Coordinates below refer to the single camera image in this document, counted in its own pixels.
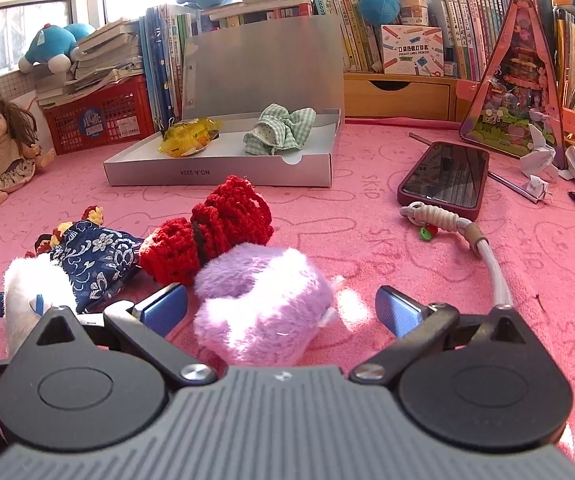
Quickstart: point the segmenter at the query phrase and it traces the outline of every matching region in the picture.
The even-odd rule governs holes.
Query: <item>blue round label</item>
[[[90,137],[90,139],[98,137],[105,129],[101,111],[97,108],[87,108],[87,110],[80,115],[78,129],[84,136]]]

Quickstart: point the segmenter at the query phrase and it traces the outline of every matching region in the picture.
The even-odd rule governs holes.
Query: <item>green charm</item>
[[[425,227],[421,227],[419,237],[421,238],[421,240],[429,242],[432,239],[432,233],[430,233]]]

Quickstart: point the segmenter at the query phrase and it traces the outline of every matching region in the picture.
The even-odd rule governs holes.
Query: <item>phone screen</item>
[[[430,200],[474,208],[485,175],[487,152],[437,142],[403,186],[403,191]]]

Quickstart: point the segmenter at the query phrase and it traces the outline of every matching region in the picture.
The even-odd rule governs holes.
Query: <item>green gingham cloth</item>
[[[290,113],[280,105],[269,105],[261,113],[253,130],[243,137],[245,152],[251,155],[276,155],[277,151],[282,150],[302,150],[315,118],[316,112],[312,108]]]

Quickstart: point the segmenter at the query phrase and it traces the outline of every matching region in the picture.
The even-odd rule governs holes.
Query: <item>yellow plastic bag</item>
[[[158,151],[174,158],[202,152],[212,140],[218,137],[218,130],[221,126],[221,121],[213,121],[209,118],[179,121],[167,129]]]

